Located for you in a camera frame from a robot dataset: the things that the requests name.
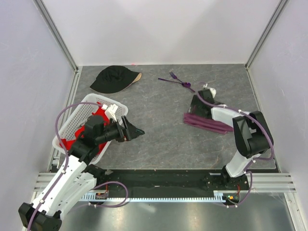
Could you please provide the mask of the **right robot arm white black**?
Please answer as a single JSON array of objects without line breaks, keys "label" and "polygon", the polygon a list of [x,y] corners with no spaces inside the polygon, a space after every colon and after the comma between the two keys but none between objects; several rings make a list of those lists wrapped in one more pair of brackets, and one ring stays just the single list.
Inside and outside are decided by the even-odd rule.
[{"label": "right robot arm white black", "polygon": [[274,151],[274,141],[260,111],[245,112],[215,101],[216,90],[205,87],[192,98],[183,116],[185,124],[212,132],[234,134],[236,153],[217,179],[225,189],[243,183],[246,171],[267,150]]}]

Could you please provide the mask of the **purple cloth napkin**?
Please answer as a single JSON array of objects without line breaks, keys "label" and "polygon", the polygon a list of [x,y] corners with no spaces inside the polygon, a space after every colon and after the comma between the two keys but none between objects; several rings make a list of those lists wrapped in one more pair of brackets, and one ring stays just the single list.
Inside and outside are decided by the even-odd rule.
[{"label": "purple cloth napkin", "polygon": [[233,128],[219,121],[200,117],[190,113],[183,114],[183,123],[192,127],[201,128],[211,132],[226,134],[233,132]]}]

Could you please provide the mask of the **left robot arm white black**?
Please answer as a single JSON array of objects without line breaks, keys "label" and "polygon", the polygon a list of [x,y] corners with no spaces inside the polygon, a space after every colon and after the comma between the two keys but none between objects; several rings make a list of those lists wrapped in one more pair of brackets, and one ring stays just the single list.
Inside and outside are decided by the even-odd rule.
[{"label": "left robot arm white black", "polygon": [[84,130],[72,144],[63,165],[41,194],[30,204],[22,203],[18,209],[22,224],[29,231],[57,231],[72,207],[92,189],[105,185],[105,176],[91,174],[92,159],[99,152],[100,144],[115,140],[125,142],[145,132],[132,125],[125,116],[122,123],[105,122],[99,115],[92,115]]}]

